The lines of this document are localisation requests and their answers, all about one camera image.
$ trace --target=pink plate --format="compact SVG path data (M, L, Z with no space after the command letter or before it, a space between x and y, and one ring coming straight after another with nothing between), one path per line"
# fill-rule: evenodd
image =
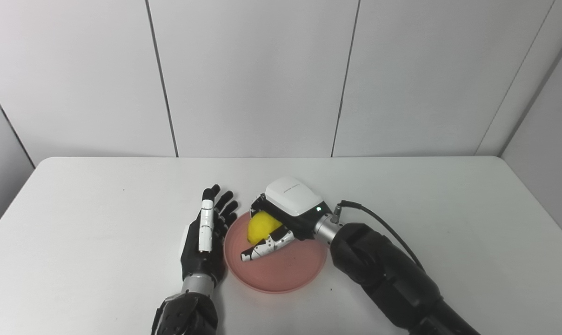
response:
M264 293L295 291L316 278L326 260L327 248L314 240L295 240L270 255L242 261L240 253L251 247L247 240L249 221L250 213L240 216L225 238L225 261L236 278Z

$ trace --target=cable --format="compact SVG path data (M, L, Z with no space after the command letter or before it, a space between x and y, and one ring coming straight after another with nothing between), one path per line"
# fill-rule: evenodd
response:
M369 210L368 208L364 207L362 204L359 203L355 203L353 201L347 201L347 200L341 200L340 203L337 204L338 207L348 207L348 208L356 208L359 210L363 210L364 212L368 213L370 216L372 216L373 218L375 218L379 223L381 223L381 225L383 225L383 227L385 227L387 229L387 231L389 231L389 233L391 233L391 235L393 235L395 237L395 239L403 246L403 248L407 251L407 253L409 254L409 256L411 256L411 259L413 259L413 261L415 262L415 264L422 269L422 271L426 272L426 270L424 269L424 267L422 267L422 263L420 262L419 259L417 259L417 256L415 255L415 253L413 253L413 250L411 250L411 248L409 248L409 246L405 243L405 241L401 238L401 236L399 236L398 233L396 233L396 231L394 231L393 228L391 228L391 226L389 226L389 224L387 223L387 221L384 221L381 217L379 217L375 212L372 212L372 210Z

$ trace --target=white table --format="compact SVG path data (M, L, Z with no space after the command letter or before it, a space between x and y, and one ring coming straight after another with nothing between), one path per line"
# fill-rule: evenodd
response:
M562 231L494 157L45 160L0 221L0 335L148 334L181 288L181 235L202 190L236 191L243 212L284 175L331 207L375 210L484 335L562 335ZM355 210L342 218L383 231ZM330 258L296 292L228 275L215 297L220 334L406 334Z

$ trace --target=silver metal wrist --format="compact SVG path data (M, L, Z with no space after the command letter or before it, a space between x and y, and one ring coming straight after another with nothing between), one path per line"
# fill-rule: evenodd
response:
M325 214L314 227L314 239L323 242L326 246L330 246L335 235L344 225L340 220L336 220L336 223L332 221L334 221L333 216Z
M215 289L213 278L207 274L196 273L187 276L181 286L182 293L196 292L210 297Z

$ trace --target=yellow fruit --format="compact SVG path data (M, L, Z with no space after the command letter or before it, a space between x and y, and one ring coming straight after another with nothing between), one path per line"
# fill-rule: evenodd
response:
M268 238L268 234L281 227L281 222L267 212L258 212L248 223L248 242L255 245L260 240Z

